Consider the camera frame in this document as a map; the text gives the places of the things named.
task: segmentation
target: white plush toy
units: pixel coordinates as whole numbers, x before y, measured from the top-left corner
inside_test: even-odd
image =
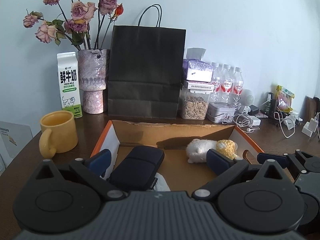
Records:
[[[187,146],[186,152],[189,157],[188,163],[205,163],[207,151],[215,149],[219,153],[233,160],[238,157],[236,154],[238,145],[231,140],[200,140],[193,139]]]

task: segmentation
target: yellow mug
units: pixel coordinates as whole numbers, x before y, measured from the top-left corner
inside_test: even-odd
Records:
[[[72,150],[78,143],[76,123],[73,113],[56,111],[46,114],[40,120],[42,135],[39,149],[45,159],[52,158],[56,153]]]

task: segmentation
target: blue gripper pad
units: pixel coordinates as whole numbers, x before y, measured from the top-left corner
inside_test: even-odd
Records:
[[[94,174],[101,176],[111,164],[111,152],[103,149],[84,162],[84,165]]]
[[[283,169],[289,166],[289,160],[287,159],[286,156],[283,156],[283,155],[259,153],[257,156],[257,161],[260,164],[263,164],[267,159],[273,159],[277,161]]]
[[[234,164],[233,160],[218,153],[214,149],[207,151],[207,165],[216,175],[225,172]]]

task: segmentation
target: black pouch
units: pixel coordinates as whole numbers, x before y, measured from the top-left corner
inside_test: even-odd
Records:
[[[109,182],[123,191],[147,190],[164,159],[161,149],[136,146],[111,173]]]
[[[159,26],[139,26],[143,14],[138,26],[113,27],[108,114],[175,119],[186,30],[161,28],[162,9]]]

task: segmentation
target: pink textured vase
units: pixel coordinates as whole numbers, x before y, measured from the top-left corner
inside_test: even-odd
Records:
[[[103,91],[106,89],[108,73],[106,49],[78,51],[79,88],[84,91],[82,110],[89,114],[100,114],[103,108]]]

